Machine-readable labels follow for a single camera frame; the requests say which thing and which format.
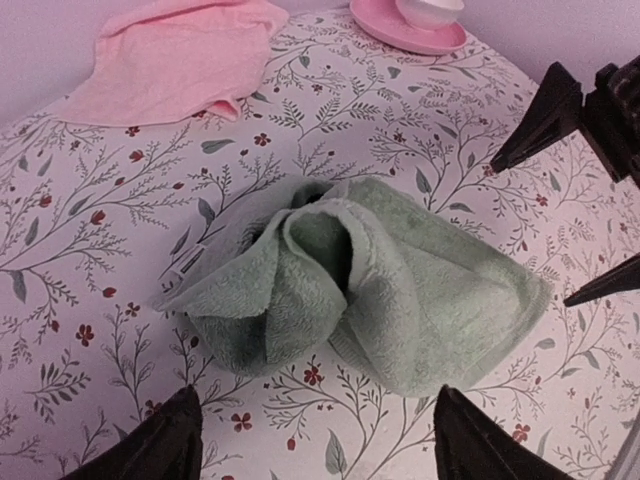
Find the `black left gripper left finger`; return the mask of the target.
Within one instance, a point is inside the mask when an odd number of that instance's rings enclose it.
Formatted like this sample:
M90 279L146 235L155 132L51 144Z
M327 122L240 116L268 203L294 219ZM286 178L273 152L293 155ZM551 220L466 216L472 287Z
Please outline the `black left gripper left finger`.
M203 415L188 385L164 402L123 440L64 480L198 480L203 456Z

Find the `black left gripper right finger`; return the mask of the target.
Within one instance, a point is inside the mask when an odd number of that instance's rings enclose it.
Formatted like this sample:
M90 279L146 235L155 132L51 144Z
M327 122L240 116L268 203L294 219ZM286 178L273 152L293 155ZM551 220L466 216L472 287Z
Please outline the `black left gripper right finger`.
M434 409L437 476L443 480L566 480L517 443L459 390L442 386Z

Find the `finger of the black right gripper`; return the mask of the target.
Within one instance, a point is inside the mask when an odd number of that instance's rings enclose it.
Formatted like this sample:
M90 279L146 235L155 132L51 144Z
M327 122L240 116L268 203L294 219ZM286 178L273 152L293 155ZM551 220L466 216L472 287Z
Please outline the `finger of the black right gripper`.
M520 124L490 161L494 173L514 168L578 129L581 83L560 63L551 64Z
M637 290L640 286L640 255L626 259L615 268L591 280L564 300L573 307L619 292Z

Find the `green towel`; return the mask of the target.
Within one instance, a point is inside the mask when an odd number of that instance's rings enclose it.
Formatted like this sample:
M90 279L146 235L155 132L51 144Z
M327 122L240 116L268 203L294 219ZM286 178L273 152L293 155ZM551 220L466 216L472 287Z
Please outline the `green towel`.
M408 397L470 387L528 335L550 285L371 178L252 194L154 302L217 364L272 375L322 344Z

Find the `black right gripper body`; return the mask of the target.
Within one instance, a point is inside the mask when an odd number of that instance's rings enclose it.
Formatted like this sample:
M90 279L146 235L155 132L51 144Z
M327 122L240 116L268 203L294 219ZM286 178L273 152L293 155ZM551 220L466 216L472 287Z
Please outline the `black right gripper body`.
M631 179L639 186L639 57L604 66L594 85L583 109L583 136L614 182Z

